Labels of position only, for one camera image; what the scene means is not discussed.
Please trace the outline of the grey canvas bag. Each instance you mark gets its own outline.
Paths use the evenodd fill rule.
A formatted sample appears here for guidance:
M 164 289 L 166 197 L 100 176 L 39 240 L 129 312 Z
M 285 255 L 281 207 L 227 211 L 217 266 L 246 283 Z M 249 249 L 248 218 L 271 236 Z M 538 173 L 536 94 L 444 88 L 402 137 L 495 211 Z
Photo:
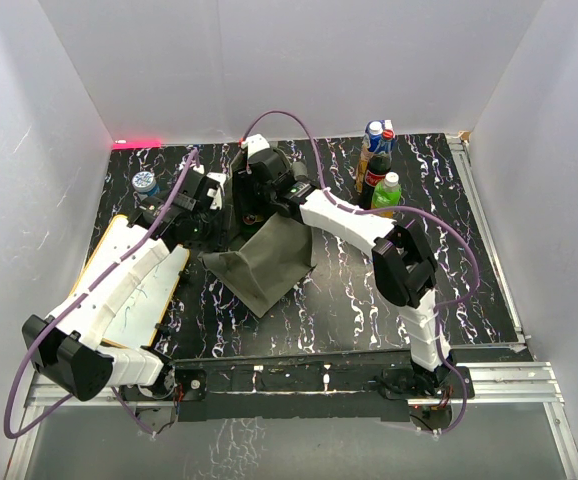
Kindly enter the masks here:
M 275 213 L 263 224 L 247 226 L 237 219 L 232 175 L 243 167 L 241 151 L 229 166 L 225 196 L 232 205 L 228 241 L 223 250 L 203 252 L 201 263 L 257 317 L 266 314 L 314 267 L 312 229 L 301 222 L 299 206 L 315 190 L 304 163 L 290 162 L 271 146 L 249 160 L 274 177 L 271 205 Z

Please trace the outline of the cola bottle red cap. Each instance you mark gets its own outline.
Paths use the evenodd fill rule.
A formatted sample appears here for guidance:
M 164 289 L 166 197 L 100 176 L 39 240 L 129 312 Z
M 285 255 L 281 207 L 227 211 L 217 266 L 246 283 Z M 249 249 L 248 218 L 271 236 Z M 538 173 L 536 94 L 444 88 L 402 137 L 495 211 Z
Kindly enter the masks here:
M 378 150 L 368 162 L 362 191 L 358 193 L 359 206 L 365 210 L 368 210 L 371 206 L 376 185 L 391 171 L 394 144 L 395 134 L 393 130 L 385 130 Z

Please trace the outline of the green tea bottle white cap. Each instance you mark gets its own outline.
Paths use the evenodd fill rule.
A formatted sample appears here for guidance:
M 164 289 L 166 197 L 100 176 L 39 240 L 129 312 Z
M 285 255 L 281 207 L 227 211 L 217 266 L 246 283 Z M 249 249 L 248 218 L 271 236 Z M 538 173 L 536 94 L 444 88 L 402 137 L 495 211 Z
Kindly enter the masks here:
M 387 207 L 397 206 L 401 198 L 401 185 L 399 175 L 395 172 L 389 172 L 376 185 L 371 201 L 371 209 L 381 209 L 379 215 L 392 219 L 393 211 L 387 210 Z

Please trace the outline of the blue top juice carton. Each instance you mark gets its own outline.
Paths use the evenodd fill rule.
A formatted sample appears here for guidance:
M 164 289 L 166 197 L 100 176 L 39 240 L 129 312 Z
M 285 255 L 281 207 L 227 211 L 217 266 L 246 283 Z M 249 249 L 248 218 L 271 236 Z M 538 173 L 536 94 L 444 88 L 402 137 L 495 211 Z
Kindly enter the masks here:
M 362 185 L 368 162 L 378 150 L 380 141 L 383 138 L 383 132 L 385 130 L 393 130 L 393 123 L 390 119 L 373 120 L 370 121 L 365 127 L 360 156 L 355 170 L 355 187 L 358 193 L 362 191 Z

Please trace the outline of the dark green glass bottle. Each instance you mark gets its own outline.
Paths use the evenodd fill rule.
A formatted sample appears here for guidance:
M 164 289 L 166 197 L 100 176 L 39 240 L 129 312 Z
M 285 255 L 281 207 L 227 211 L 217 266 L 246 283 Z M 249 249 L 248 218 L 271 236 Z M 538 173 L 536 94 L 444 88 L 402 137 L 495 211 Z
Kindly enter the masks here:
M 247 214 L 242 217 L 242 221 L 247 226 L 253 226 L 254 224 L 263 222 L 264 217 L 257 214 Z

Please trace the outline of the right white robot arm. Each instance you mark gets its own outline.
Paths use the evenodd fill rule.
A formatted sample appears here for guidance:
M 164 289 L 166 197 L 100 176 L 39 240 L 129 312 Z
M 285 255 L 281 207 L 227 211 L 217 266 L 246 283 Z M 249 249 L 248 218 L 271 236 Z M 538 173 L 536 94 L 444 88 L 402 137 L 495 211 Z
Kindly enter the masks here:
M 416 221 L 398 223 L 319 188 L 304 164 L 290 163 L 262 140 L 243 142 L 232 164 L 234 203 L 244 218 L 260 214 L 327 231 L 372 260 L 379 293 L 398 309 L 410 338 L 409 389 L 429 397 L 451 382 L 451 348 L 437 320 L 437 261 Z

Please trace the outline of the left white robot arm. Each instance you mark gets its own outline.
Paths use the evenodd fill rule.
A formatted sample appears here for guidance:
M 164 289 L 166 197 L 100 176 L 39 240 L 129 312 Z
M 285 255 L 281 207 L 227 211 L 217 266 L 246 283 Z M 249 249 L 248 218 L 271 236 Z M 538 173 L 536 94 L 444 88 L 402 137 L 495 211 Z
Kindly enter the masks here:
M 34 370 L 80 401 L 122 386 L 169 396 L 176 376 L 154 350 L 156 326 L 191 249 L 219 244 L 225 182 L 194 168 L 174 200 L 162 192 L 114 217 L 69 297 L 23 324 Z

